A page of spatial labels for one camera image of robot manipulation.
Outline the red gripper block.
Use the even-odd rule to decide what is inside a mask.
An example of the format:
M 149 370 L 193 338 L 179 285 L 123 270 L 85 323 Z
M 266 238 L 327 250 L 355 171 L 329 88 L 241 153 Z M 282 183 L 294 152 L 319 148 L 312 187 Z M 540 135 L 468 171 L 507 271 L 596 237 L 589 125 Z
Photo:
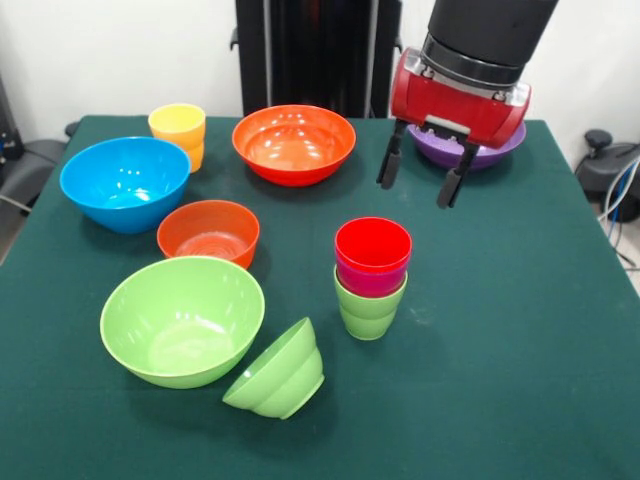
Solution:
M 531 93 L 528 84 L 518 83 L 503 100 L 497 100 L 493 95 L 469 93 L 404 67 L 398 68 L 392 84 L 391 113 L 401 120 L 394 123 L 376 183 L 384 190 L 393 187 L 408 123 L 460 133 L 470 143 L 464 145 L 458 164 L 447 172 L 436 201 L 441 209 L 453 208 L 477 156 L 478 145 L 492 149 L 502 147 L 523 122 Z

